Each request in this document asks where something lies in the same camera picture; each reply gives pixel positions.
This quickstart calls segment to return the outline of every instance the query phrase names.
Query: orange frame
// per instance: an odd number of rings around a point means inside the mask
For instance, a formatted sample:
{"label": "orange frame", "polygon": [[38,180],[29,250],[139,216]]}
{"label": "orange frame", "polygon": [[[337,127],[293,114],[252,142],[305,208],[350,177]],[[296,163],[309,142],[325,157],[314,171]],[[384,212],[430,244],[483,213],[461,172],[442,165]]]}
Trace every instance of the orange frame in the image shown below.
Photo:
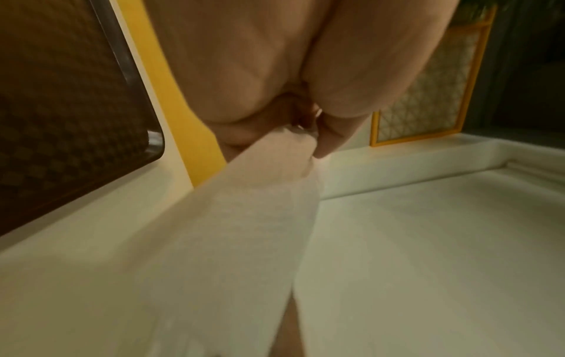
{"label": "orange frame", "polygon": [[410,136],[408,138],[393,139],[383,142],[377,142],[378,140],[378,121],[380,118],[380,112],[373,113],[373,122],[371,125],[371,141],[370,145],[373,148],[383,145],[399,144],[402,142],[410,142],[422,139],[439,138],[441,136],[457,134],[463,129],[463,124],[465,124],[465,118],[467,117],[467,111],[469,110],[469,104],[471,103],[471,97],[473,96],[473,91],[475,89],[475,84],[477,83],[478,73],[481,69],[481,64],[483,63],[484,53],[487,49],[488,38],[490,36],[490,31],[493,27],[494,17],[496,16],[497,7],[493,6],[486,19],[480,22],[476,22],[470,25],[463,26],[453,26],[447,29],[446,34],[454,33],[469,33],[480,31],[480,37],[477,43],[477,49],[475,56],[473,58],[473,63],[471,64],[471,70],[469,72],[469,79],[467,80],[467,87],[465,88],[465,93],[463,94],[463,100],[461,101],[461,109],[459,110],[459,116],[457,117],[457,123],[454,129],[447,131],[423,134],[417,136]]}

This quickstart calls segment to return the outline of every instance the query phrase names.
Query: yellow panel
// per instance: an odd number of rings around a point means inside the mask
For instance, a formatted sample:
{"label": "yellow panel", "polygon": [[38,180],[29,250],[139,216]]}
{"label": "yellow panel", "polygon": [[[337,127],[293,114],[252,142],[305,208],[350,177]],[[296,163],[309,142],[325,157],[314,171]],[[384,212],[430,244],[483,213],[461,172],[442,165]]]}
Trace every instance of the yellow panel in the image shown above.
{"label": "yellow panel", "polygon": [[159,99],[192,184],[198,186],[225,166],[213,134],[192,113],[161,52],[142,0],[118,0],[135,46]]}

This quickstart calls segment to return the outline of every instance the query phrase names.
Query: hand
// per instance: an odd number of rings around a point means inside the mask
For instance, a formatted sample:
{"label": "hand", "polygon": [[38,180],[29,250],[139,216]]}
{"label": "hand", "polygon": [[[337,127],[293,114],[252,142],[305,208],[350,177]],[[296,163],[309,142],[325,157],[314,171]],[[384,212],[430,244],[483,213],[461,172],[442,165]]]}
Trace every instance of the hand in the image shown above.
{"label": "hand", "polygon": [[458,0],[145,0],[189,106],[229,160],[316,120],[337,149],[423,68]]}

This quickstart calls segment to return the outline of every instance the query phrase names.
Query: brown tray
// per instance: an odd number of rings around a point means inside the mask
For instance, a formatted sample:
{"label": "brown tray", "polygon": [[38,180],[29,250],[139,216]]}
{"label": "brown tray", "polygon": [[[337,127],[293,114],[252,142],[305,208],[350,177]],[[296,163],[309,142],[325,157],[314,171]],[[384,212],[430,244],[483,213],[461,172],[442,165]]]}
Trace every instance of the brown tray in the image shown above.
{"label": "brown tray", "polygon": [[2,0],[0,48],[0,235],[164,153],[108,0]]}

